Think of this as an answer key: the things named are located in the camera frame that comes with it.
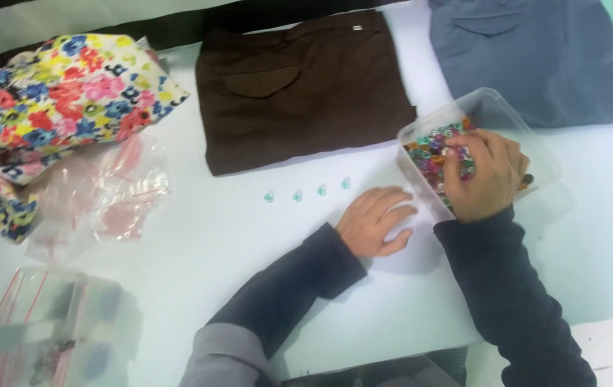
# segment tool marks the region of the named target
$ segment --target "black sleeve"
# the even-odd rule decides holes
[[[332,299],[366,276],[359,260],[329,224],[257,273],[208,322],[242,326],[260,339],[268,359],[316,297]]]
[[[476,329],[510,363],[506,387],[595,386],[590,365],[539,281],[510,207],[476,223],[435,226]]]

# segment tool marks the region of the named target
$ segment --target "folded blue shirt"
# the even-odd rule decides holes
[[[499,91],[532,128],[613,123],[613,27],[599,0],[429,0],[455,98]]]

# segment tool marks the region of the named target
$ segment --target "pile of beads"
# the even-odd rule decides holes
[[[445,195],[445,173],[443,166],[445,165],[445,155],[450,150],[450,147],[445,145],[445,140],[476,129],[471,120],[465,117],[460,123],[453,123],[433,129],[427,136],[418,137],[414,143],[404,145],[404,149],[416,167],[419,168],[423,177],[449,209],[452,209],[452,206],[448,196]],[[469,154],[469,150],[466,147],[455,147],[454,150],[457,152],[461,162],[460,177],[462,180],[471,179],[476,172],[472,155]],[[519,189],[526,189],[533,180],[534,177],[527,174]]]

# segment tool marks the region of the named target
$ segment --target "folded brown pants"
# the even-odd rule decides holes
[[[216,176],[392,140],[416,118],[373,10],[259,34],[212,30],[197,89]]]

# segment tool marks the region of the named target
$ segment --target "person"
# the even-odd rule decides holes
[[[512,202],[528,158],[517,143],[486,130],[447,143],[468,147],[476,173],[461,180],[457,152],[448,152],[445,192],[457,219],[436,224],[434,232],[476,329],[509,361],[502,371],[503,384],[595,386],[596,378],[562,319],[560,304],[547,294],[528,260],[522,244],[525,231],[513,222]],[[324,224],[301,246],[252,277],[195,335],[180,386],[279,386],[268,359],[317,297],[333,299],[366,276],[358,258],[390,255],[405,247],[411,230],[390,241],[385,238],[416,213],[414,207],[402,205],[411,198],[400,187],[369,189],[345,210],[335,228]],[[375,383],[362,380],[359,373],[349,382],[328,383],[323,378],[303,385],[458,385],[432,363],[417,365],[420,368],[412,372],[388,373],[389,379]]]

